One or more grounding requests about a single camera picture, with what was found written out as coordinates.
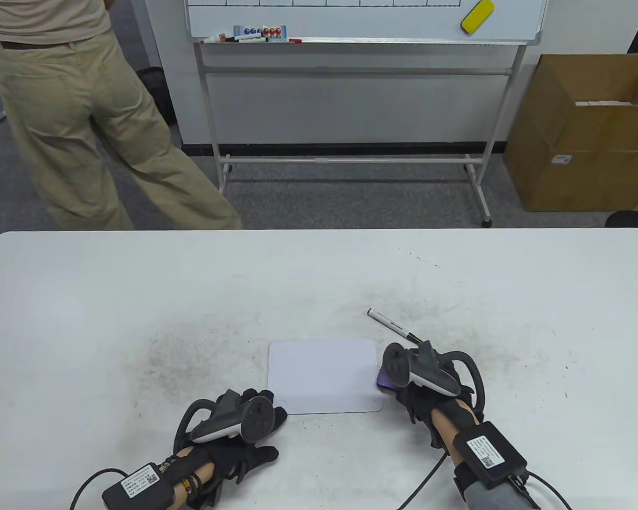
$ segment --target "small whiteboard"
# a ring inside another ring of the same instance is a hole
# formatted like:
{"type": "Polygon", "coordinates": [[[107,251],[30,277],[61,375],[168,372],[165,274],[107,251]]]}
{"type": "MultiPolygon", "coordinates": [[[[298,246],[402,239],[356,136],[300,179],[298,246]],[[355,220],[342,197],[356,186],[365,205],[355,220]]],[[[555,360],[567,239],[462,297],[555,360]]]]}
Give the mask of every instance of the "small whiteboard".
{"type": "Polygon", "coordinates": [[[468,36],[477,0],[186,0],[188,31],[203,39],[234,25],[287,26],[303,42],[538,44],[548,0],[492,0],[494,13],[468,36]]]}
{"type": "Polygon", "coordinates": [[[383,405],[372,340],[274,342],[267,368],[267,389],[288,414],[372,413],[383,405]]]}

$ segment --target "whiteboard grid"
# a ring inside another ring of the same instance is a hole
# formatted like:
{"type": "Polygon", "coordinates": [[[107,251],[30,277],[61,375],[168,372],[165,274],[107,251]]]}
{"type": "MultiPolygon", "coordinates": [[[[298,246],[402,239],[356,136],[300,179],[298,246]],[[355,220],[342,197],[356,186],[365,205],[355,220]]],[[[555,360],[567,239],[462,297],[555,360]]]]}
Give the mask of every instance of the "whiteboard grid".
{"type": "Polygon", "coordinates": [[[217,7],[460,7],[460,0],[203,0],[217,7]]]}

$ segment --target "beige shirt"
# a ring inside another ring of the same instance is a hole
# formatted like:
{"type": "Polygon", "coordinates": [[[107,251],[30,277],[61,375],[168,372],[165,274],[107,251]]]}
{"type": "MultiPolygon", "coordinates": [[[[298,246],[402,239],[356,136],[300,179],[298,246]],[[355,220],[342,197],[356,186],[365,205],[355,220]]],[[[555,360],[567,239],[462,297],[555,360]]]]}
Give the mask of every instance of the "beige shirt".
{"type": "Polygon", "coordinates": [[[110,28],[103,0],[0,0],[0,41],[60,44],[110,28]]]}

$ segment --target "belt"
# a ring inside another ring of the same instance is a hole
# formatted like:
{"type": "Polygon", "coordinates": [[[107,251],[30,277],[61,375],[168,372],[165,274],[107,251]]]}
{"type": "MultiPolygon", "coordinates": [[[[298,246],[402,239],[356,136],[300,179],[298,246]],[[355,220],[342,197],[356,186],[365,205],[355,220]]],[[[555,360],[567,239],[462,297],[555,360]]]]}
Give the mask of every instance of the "belt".
{"type": "Polygon", "coordinates": [[[47,49],[47,48],[56,48],[57,46],[65,46],[66,43],[61,44],[26,44],[26,43],[15,43],[9,41],[0,41],[0,46],[4,49],[47,49]]]}

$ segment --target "box label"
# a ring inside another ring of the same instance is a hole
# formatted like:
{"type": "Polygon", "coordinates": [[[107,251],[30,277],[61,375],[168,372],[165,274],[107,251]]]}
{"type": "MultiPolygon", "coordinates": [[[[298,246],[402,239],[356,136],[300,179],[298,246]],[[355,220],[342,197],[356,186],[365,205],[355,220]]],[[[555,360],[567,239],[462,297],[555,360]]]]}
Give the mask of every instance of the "box label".
{"type": "Polygon", "coordinates": [[[501,457],[499,451],[494,448],[491,441],[487,439],[487,436],[475,437],[475,439],[469,440],[468,446],[487,469],[503,464],[506,461],[506,459],[501,457]]]}
{"type": "Polygon", "coordinates": [[[569,155],[557,155],[550,162],[553,165],[567,165],[572,161],[572,156],[569,155]]]}
{"type": "Polygon", "coordinates": [[[154,473],[154,469],[148,464],[139,471],[135,471],[120,484],[125,489],[129,498],[134,498],[140,492],[151,487],[158,481],[158,476],[154,473]]]}

